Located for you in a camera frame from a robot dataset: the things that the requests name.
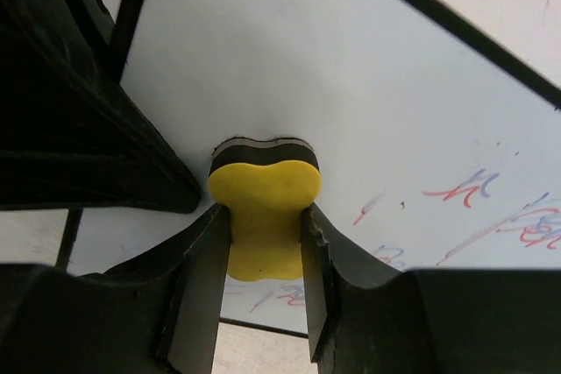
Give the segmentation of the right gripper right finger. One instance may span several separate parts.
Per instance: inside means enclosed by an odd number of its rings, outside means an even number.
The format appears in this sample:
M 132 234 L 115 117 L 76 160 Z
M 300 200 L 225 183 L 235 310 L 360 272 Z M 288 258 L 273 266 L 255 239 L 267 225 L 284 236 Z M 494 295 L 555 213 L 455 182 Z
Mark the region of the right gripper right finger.
M 311 361 L 322 373 L 557 373 L 557 270 L 401 272 L 301 219 Z

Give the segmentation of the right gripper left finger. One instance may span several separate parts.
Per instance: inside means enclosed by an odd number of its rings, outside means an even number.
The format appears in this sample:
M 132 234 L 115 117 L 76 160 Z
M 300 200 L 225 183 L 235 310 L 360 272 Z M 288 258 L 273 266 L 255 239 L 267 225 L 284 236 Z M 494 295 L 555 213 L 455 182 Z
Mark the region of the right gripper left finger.
M 2 265 L 2 372 L 210 372 L 230 246 L 215 205 L 103 274 Z

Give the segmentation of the small black-framed whiteboard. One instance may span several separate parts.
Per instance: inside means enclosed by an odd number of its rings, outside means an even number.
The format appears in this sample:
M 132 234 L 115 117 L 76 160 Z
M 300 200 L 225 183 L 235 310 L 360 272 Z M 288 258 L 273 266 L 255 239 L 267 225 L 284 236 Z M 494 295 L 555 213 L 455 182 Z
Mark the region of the small black-framed whiteboard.
M 560 266 L 560 114 L 401 0 L 145 0 L 122 87 L 201 184 L 308 142 L 317 205 L 393 268 Z

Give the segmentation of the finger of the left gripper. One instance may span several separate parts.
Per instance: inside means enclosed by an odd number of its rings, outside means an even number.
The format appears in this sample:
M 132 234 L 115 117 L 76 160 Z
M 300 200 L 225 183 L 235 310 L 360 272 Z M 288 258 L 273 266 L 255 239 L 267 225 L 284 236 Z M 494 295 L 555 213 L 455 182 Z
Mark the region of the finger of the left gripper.
M 202 191 L 121 87 L 144 0 L 1 0 L 1 207 L 191 212 Z

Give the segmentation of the yellow whiteboard eraser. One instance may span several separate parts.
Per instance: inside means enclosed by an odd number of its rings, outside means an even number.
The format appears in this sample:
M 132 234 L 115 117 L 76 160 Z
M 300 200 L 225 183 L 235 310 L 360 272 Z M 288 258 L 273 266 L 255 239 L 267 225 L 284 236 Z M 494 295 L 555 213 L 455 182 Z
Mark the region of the yellow whiteboard eraser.
M 312 146 L 299 138 L 230 138 L 212 154 L 208 189 L 230 214 L 228 275 L 238 281 L 302 276 L 302 212 L 322 188 Z

